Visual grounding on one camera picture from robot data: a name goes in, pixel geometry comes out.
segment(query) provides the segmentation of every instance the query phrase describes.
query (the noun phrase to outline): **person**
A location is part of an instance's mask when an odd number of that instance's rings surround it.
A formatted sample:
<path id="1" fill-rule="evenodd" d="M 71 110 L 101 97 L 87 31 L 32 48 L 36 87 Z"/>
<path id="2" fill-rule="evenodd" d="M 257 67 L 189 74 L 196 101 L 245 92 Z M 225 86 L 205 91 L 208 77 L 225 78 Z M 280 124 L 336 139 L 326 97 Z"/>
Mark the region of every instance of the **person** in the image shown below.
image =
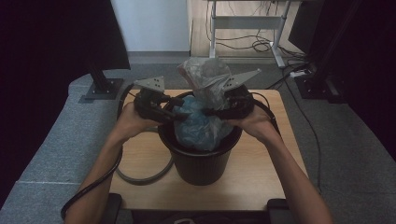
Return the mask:
<path id="1" fill-rule="evenodd" d="M 290 211 L 297 223 L 332 223 L 332 215 L 327 204 L 291 156 L 270 118 L 262 109 L 255 106 L 252 113 L 245 119 L 227 120 L 227 122 L 239 126 L 266 146 L 276 168 Z M 142 133 L 148 127 L 158 125 L 161 124 L 150 119 L 141 119 L 134 110 L 134 104 L 127 104 L 79 189 L 90 185 L 114 165 L 123 143 Z M 108 178 L 76 201 L 68 209 L 64 222 L 73 224 L 100 222 L 106 207 L 111 179 L 111 177 Z"/>

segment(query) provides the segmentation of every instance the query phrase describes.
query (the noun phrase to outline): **trash can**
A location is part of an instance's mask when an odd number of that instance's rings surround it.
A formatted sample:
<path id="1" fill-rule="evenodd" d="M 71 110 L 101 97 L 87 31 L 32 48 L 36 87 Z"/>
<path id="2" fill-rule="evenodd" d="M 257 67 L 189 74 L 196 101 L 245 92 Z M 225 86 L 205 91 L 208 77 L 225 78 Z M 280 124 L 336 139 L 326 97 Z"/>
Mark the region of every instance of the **trash can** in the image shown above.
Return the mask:
<path id="1" fill-rule="evenodd" d="M 192 94 L 192 91 L 185 92 L 178 97 L 183 98 L 189 94 Z M 164 109 L 172 111 L 173 107 L 166 105 Z M 204 186 L 210 185 L 221 178 L 230 157 L 231 149 L 239 141 L 242 129 L 233 127 L 230 134 L 224 137 L 213 151 L 183 147 L 177 141 L 174 122 L 159 126 L 158 134 L 169 148 L 180 177 L 192 185 Z"/>

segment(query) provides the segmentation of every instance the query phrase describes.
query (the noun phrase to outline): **floor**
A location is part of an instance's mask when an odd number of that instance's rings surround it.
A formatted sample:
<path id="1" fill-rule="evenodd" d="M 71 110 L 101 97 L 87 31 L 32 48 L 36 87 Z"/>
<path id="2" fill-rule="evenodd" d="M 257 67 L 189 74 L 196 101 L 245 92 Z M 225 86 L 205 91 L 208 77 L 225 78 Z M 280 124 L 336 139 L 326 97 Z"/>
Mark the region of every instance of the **floor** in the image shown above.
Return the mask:
<path id="1" fill-rule="evenodd" d="M 208 56 L 210 44 L 210 13 L 212 8 L 211 2 L 206 1 L 191 1 L 192 3 L 192 38 L 191 38 L 191 56 Z M 293 25 L 295 15 L 298 10 L 299 2 L 292 2 L 288 13 L 288 18 L 279 42 L 279 45 L 292 51 L 300 52 L 289 41 L 289 33 Z M 270 1 L 232 1 L 232 2 L 217 2 L 217 15 L 219 16 L 279 16 L 283 13 L 285 2 L 272 3 Z M 236 38 L 240 36 L 253 35 L 237 40 L 221 40 Z M 257 41 L 256 35 L 264 37 L 270 41 L 274 40 L 273 30 L 217 30 L 216 38 L 218 44 L 216 45 L 216 53 L 219 57 L 249 57 L 262 58 L 273 57 L 271 50 L 265 52 L 257 52 L 251 48 L 252 44 Z M 258 46 L 258 50 L 266 50 L 264 46 Z"/>

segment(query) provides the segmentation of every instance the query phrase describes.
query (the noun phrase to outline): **wooden table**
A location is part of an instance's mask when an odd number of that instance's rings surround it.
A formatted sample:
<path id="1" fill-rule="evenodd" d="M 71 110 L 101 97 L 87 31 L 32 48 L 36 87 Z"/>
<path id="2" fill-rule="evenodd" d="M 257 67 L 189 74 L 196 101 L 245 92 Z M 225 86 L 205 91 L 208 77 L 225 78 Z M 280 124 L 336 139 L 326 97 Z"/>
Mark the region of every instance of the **wooden table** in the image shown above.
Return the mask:
<path id="1" fill-rule="evenodd" d="M 169 90 L 165 94 L 176 96 L 185 91 Z M 286 146 L 306 173 L 279 92 L 252 91 L 261 93 L 268 99 Z M 133 99 L 133 96 L 128 95 L 125 102 Z M 135 178 L 157 174 L 170 158 L 169 150 L 156 133 L 139 134 L 124 144 L 123 152 L 120 169 Z M 179 211 L 257 211 L 265 209 L 269 199 L 285 197 L 265 146 L 246 133 L 242 133 L 239 142 L 232 149 L 223 176 L 212 185 L 190 185 L 180 178 L 173 167 L 161 180 L 148 186 L 128 184 L 114 174 L 110 192 L 122 196 L 122 207 L 125 209 Z"/>

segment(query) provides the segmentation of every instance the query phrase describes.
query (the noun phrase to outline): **person's left arm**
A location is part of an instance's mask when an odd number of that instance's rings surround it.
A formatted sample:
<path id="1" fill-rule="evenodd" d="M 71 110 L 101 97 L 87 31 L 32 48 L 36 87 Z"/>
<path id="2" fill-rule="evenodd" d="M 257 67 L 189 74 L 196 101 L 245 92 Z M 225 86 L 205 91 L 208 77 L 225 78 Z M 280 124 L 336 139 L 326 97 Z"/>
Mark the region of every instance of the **person's left arm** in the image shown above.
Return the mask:
<path id="1" fill-rule="evenodd" d="M 126 105 L 115 127 L 108 135 L 96 162 L 78 190 L 89 186 L 111 169 L 120 154 L 121 146 L 128 141 L 129 138 L 142 133 L 147 127 L 157 125 L 159 125 L 159 123 L 153 120 L 141 119 L 134 110 L 133 103 Z M 102 184 L 76 201 L 67 210 L 64 223 L 99 223 L 106 207 L 111 179 L 112 175 Z"/>

